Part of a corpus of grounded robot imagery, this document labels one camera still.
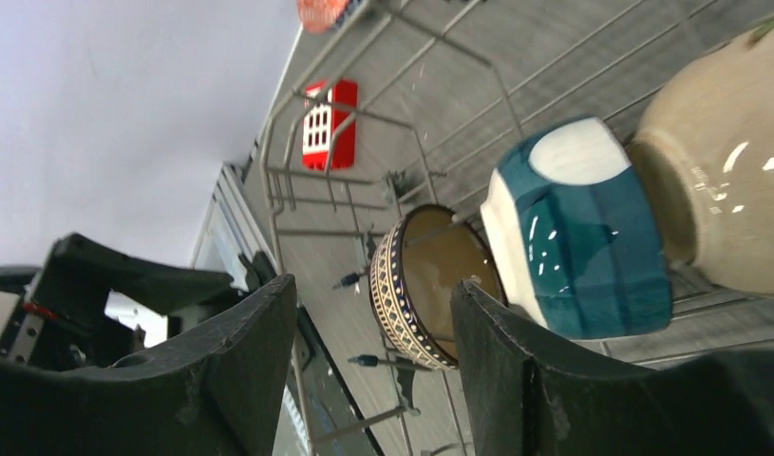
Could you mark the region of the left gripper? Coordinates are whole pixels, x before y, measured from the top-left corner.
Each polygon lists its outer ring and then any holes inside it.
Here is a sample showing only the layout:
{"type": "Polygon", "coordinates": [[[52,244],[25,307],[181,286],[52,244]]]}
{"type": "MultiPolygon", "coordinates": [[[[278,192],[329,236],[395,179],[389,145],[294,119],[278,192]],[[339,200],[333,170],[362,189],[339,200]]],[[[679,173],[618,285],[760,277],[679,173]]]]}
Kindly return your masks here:
{"type": "Polygon", "coordinates": [[[233,282],[70,233],[52,244],[43,267],[0,266],[0,358],[44,371],[142,365],[150,360],[144,333],[107,315],[110,294],[172,314],[233,296],[233,282]]]}

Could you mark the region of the brown ribbed bowl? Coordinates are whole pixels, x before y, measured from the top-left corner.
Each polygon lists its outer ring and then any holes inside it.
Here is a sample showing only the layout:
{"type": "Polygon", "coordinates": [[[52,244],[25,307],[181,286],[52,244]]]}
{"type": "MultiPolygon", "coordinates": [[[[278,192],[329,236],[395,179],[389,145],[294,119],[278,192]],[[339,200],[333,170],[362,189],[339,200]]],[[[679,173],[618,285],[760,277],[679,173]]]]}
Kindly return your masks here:
{"type": "Polygon", "coordinates": [[[369,301],[387,340],[434,371],[458,365],[450,299],[476,278],[501,304],[506,298],[488,245],[438,204],[409,211],[381,239],[368,268],[369,301]]]}

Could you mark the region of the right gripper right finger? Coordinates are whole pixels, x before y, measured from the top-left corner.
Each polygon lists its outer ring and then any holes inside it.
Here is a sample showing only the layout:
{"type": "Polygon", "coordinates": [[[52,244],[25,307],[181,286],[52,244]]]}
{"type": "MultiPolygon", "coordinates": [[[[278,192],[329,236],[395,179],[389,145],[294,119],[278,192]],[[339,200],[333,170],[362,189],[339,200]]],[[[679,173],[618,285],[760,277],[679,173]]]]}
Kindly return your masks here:
{"type": "Polygon", "coordinates": [[[774,455],[774,350],[651,370],[549,332],[472,281],[451,309],[479,455],[774,455]]]}

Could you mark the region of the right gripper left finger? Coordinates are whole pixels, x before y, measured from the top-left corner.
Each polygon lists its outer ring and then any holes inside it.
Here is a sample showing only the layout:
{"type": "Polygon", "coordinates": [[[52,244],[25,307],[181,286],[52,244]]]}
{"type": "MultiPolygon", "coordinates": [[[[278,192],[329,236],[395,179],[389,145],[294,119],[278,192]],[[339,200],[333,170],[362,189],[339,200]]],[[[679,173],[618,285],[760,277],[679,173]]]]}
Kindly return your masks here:
{"type": "Polygon", "coordinates": [[[107,368],[0,359],[0,455],[269,455],[296,329],[292,275],[107,368]]]}

